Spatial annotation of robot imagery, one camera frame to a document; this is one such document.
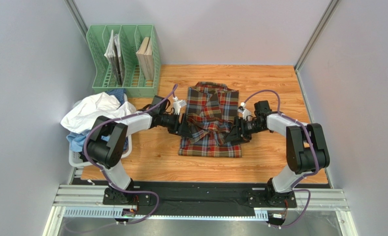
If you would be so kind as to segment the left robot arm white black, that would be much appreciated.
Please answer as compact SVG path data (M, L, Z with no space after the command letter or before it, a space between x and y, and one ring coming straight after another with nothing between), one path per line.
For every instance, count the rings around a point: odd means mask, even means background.
M132 179L126 173L121 157L126 140L140 131L158 126L167 128L170 134L190 138L191 131L181 108L185 100L155 96L152 102L137 112L122 118L99 116L89 132L83 147L86 159L97 166L110 188L124 194L134 194Z

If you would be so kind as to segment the plaid long sleeve shirt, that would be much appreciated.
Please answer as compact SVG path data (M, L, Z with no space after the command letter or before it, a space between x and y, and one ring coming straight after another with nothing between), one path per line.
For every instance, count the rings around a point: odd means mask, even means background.
M226 142L238 116L239 91L225 84L198 82L188 88L185 117L191 138L182 137L178 155L242 157L241 145Z

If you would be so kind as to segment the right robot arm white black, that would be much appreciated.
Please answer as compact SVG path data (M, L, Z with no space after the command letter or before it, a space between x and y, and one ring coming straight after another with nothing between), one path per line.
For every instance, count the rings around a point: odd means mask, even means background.
M287 165L267 182L264 200L269 206L280 206L293 196L293 188L307 176L315 175L330 164L323 128L318 123L305 124L283 113L273 111L269 103L254 105L254 117L235 118L235 124L225 137L233 145L248 143L252 134L269 131L286 139Z

